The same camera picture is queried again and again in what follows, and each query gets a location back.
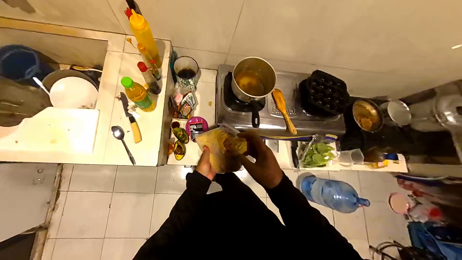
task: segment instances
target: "spoon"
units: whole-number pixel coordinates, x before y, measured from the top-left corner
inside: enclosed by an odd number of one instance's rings
[[[122,141],[123,146],[125,147],[125,150],[127,151],[128,157],[130,158],[130,161],[132,162],[133,165],[136,165],[135,158],[133,158],[132,153],[130,153],[130,150],[128,150],[128,147],[125,144],[125,141],[123,140],[123,137],[125,136],[125,132],[123,131],[122,127],[115,125],[111,127],[111,131],[116,139],[119,139],[120,141]]]
[[[274,102],[276,103],[276,107],[281,112],[282,116],[284,117],[284,120],[286,121],[287,129],[289,130],[289,132],[291,134],[296,135],[297,134],[297,129],[295,128],[295,126],[292,123],[292,120],[290,119],[289,115],[287,114],[286,101],[284,100],[284,95],[277,88],[275,88],[273,90],[272,95],[273,95]]]
[[[37,85],[39,85],[48,94],[48,96],[50,95],[50,92],[48,92],[48,89],[45,88],[45,86],[42,84],[42,82],[38,78],[32,77],[32,79],[35,81],[35,83],[37,83]]]

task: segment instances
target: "cooking oil bottle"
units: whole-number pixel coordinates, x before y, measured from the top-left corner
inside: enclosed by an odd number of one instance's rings
[[[159,57],[159,50],[157,49],[154,37],[152,37],[151,27],[149,23],[140,14],[135,13],[130,16],[130,28],[135,35],[136,41],[143,44],[151,58],[155,61],[158,68],[162,67],[162,60]]]
[[[134,82],[130,77],[123,77],[122,86],[125,88],[125,94],[144,112],[151,112],[156,108],[151,97],[139,83]]]

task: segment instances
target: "white cutting board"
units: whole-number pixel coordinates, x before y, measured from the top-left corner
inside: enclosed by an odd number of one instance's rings
[[[0,151],[91,154],[99,110],[47,107],[19,125],[0,127]]]

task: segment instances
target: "water bottle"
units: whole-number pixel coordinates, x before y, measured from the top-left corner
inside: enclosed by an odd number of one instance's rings
[[[300,186],[303,195],[309,201],[342,213],[351,213],[358,207],[371,205],[369,200],[359,198],[356,190],[344,181],[310,175],[302,180]]]

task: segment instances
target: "pot handle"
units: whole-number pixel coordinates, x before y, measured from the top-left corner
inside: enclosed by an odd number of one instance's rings
[[[258,113],[260,107],[258,105],[258,101],[252,99],[250,104],[252,105],[252,126],[254,128],[258,128],[260,126],[260,114]]]

